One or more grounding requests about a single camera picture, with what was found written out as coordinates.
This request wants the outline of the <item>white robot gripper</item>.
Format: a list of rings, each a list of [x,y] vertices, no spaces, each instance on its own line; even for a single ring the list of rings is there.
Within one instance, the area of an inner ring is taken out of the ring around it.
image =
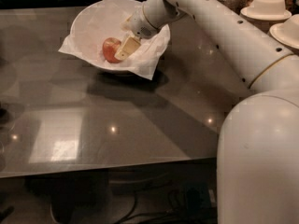
[[[140,39],[151,39],[160,32],[146,18],[143,6],[138,7],[132,15],[121,23],[121,29],[129,31],[137,37],[128,35],[122,40],[121,46],[115,53],[115,58],[119,61],[126,60],[140,48]]]

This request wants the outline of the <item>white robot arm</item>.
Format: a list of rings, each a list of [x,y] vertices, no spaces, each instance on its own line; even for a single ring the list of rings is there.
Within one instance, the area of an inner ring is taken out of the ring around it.
[[[149,39],[189,15],[254,93],[225,119],[218,224],[299,224],[299,60],[217,0],[147,0],[123,23]]]

